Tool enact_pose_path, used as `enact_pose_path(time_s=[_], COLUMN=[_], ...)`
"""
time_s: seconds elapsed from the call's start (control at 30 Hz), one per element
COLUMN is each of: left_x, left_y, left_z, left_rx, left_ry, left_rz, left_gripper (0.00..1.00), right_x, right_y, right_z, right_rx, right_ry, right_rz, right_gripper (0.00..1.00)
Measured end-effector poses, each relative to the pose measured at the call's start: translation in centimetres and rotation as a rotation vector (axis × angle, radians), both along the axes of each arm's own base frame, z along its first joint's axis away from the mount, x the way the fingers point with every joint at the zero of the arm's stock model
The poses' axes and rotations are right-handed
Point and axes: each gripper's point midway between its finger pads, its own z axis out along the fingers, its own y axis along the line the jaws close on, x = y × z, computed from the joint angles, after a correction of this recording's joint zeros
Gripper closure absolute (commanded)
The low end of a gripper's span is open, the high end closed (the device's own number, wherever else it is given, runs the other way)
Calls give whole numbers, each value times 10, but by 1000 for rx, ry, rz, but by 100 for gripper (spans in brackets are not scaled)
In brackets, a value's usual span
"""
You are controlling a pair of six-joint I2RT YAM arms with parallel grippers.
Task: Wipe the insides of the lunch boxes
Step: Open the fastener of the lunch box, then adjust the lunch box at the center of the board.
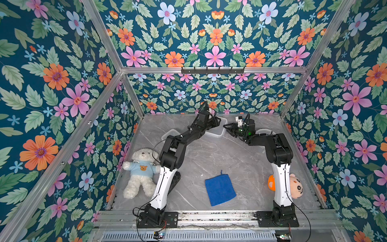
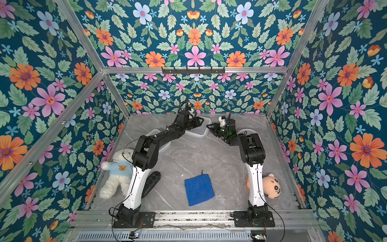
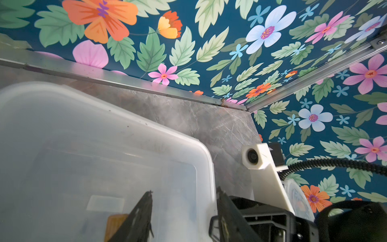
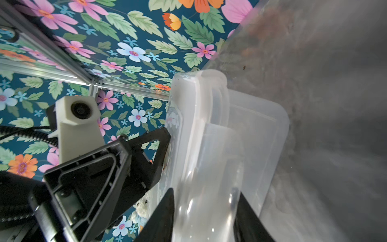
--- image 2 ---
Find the square clear lunch box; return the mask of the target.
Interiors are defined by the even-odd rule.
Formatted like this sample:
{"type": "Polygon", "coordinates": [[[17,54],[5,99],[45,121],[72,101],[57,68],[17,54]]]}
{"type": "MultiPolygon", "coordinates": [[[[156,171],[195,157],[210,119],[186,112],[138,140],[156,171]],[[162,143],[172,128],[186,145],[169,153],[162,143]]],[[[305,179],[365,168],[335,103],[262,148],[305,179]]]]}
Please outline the square clear lunch box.
{"type": "Polygon", "coordinates": [[[195,138],[204,138],[208,133],[209,129],[207,128],[207,125],[211,124],[211,119],[207,117],[202,117],[204,119],[203,123],[200,127],[188,130],[185,132],[184,136],[188,137],[195,137],[195,138]]]}

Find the rectangular clear lunch box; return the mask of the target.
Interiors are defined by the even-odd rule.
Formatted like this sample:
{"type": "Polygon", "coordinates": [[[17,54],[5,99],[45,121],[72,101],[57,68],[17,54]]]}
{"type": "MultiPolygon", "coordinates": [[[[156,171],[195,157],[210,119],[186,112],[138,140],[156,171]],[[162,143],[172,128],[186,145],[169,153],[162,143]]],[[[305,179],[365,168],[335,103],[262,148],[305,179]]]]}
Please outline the rectangular clear lunch box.
{"type": "MultiPolygon", "coordinates": [[[[146,136],[151,138],[156,138],[156,137],[159,137],[160,133],[161,131],[159,129],[154,129],[150,131],[148,134],[146,134],[146,136]]],[[[159,153],[165,153],[170,149],[171,141],[169,142],[160,141],[160,140],[157,140],[157,141],[159,143],[159,153]]]]}

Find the blue cleaning cloth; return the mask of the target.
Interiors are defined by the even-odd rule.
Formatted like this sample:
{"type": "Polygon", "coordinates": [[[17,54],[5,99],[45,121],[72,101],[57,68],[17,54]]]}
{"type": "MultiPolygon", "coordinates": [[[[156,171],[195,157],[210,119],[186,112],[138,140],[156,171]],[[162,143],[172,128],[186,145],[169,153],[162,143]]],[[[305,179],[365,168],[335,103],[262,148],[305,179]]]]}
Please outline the blue cleaning cloth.
{"type": "Polygon", "coordinates": [[[201,204],[215,197],[211,179],[203,171],[196,177],[186,179],[184,187],[189,206],[201,204]]]}

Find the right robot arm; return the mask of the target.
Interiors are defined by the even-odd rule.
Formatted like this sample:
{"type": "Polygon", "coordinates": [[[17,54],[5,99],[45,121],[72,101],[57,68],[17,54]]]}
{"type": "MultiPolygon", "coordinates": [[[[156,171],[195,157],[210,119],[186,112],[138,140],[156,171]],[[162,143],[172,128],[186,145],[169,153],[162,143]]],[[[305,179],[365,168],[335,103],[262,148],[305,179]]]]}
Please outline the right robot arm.
{"type": "Polygon", "coordinates": [[[239,147],[242,162],[248,169],[250,193],[248,199],[247,220],[253,225],[259,225],[272,215],[268,209],[263,188],[263,164],[266,152],[258,133],[239,133],[236,122],[222,116],[217,123],[206,125],[215,137],[229,146],[239,147]]]}

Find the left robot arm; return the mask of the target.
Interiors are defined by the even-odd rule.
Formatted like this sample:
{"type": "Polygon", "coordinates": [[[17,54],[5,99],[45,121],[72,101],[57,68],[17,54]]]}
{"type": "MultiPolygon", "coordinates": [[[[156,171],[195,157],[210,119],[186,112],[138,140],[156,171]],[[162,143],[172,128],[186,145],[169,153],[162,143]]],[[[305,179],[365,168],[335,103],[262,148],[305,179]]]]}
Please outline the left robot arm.
{"type": "Polygon", "coordinates": [[[179,139],[186,131],[202,126],[204,119],[197,115],[188,102],[183,102],[176,118],[165,130],[140,136],[130,163],[134,167],[130,187],[125,199],[114,208],[113,227],[135,227],[140,223],[141,201],[161,179],[158,171],[152,172],[159,157],[159,150],[167,143],[179,139]]]}

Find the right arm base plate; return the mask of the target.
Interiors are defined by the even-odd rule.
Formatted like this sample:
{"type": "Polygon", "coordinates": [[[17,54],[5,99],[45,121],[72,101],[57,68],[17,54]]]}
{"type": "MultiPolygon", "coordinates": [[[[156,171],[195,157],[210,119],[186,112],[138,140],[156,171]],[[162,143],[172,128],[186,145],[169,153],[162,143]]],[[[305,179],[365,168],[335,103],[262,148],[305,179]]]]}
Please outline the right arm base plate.
{"type": "Polygon", "coordinates": [[[272,212],[255,215],[247,211],[235,211],[230,216],[235,227],[275,227],[272,212]]]}

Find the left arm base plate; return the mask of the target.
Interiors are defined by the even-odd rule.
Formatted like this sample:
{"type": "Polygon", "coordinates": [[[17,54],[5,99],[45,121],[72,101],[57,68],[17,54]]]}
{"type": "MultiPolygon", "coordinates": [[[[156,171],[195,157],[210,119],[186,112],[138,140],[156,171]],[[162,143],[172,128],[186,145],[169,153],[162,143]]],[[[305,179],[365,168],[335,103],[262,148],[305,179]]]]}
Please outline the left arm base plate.
{"type": "Polygon", "coordinates": [[[113,221],[113,228],[153,228],[155,212],[119,212],[113,221]]]}

